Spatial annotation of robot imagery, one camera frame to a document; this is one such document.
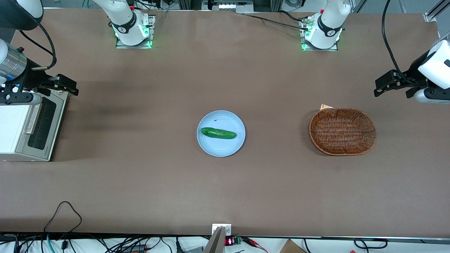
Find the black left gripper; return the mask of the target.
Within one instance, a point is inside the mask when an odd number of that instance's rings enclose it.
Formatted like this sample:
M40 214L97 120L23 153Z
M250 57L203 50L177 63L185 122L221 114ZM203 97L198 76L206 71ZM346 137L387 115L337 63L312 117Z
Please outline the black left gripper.
M434 84L418 70L419 66L426 60L428 54L429 52L425 52L415 59L406 71L399 73L397 70L390 70L376 79L376 88L373 91L374 96L379 97L387 91L411 87L406 91L407 99L420 99L421 89L434 87Z

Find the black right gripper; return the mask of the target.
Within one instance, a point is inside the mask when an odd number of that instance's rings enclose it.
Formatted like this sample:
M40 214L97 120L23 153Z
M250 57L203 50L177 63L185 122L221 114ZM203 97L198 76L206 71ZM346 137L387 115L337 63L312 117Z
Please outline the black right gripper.
M57 74L52 77L44 70L32 70L35 67L40 67L38 64L30 59L27 59L27 64L20 75L20 91L40 93L44 96L50 96L50 90L62 91L78 96L77 82L66 77L63 74Z

